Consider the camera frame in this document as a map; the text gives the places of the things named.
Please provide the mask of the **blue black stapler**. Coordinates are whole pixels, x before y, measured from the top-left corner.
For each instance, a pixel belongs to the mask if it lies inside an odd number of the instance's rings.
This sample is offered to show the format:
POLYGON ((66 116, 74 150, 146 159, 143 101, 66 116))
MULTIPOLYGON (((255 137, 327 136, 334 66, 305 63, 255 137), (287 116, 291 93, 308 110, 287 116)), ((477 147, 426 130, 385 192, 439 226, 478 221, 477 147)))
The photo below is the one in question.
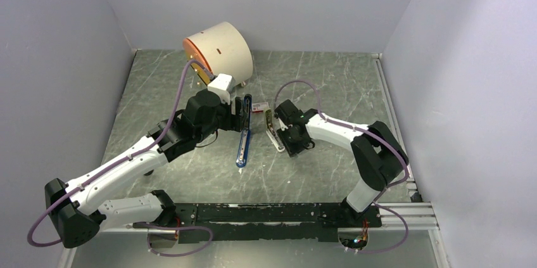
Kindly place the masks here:
POLYGON ((252 96, 251 94, 246 94, 243 98, 243 129, 241 131, 241 138, 239 142, 239 148, 236 157, 236 165, 238 168, 243 168, 246 166, 248 161, 248 152, 251 140, 251 112, 252 112, 252 96))

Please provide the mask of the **red staple box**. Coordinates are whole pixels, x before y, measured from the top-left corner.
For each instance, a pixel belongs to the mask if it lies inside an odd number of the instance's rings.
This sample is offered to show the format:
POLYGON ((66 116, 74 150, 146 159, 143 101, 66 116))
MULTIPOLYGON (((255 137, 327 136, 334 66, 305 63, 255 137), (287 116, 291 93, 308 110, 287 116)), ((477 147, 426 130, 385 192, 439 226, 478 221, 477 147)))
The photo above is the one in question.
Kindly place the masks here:
POLYGON ((267 102, 253 103, 251 111, 253 113, 262 113, 262 112, 264 112, 265 110, 267 110, 269 108, 270 107, 269 107, 269 104, 267 102))

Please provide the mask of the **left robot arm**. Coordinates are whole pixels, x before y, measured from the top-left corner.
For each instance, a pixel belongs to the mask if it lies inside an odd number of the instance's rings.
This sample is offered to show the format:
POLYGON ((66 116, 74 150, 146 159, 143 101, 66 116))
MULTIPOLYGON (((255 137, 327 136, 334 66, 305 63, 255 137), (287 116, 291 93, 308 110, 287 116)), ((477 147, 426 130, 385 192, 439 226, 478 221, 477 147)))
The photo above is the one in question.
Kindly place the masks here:
POLYGON ((204 89, 190 97, 185 108, 175 109, 169 119, 106 164, 68 182, 48 182, 47 214, 61 244, 75 248, 100 231, 125 224, 171 225, 176 220, 176 205, 161 189, 135 198, 112 197, 139 177, 194 150, 217 131, 243 131, 251 106, 250 94, 226 103, 218 94, 204 89))

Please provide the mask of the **beige olive stapler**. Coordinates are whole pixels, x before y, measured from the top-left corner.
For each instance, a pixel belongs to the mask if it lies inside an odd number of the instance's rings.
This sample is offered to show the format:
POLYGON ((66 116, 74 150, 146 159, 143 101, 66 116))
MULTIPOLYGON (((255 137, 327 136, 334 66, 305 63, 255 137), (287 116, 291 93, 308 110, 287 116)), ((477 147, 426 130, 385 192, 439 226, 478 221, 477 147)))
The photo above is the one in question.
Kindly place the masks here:
POLYGON ((266 108, 263 111, 263 115, 265 117, 265 126, 266 126, 266 134, 268 138, 270 139, 271 143, 274 145, 276 150, 279 153, 284 152, 286 149, 282 142, 280 141, 276 130, 274 129, 273 121, 272 121, 272 110, 270 108, 266 108))

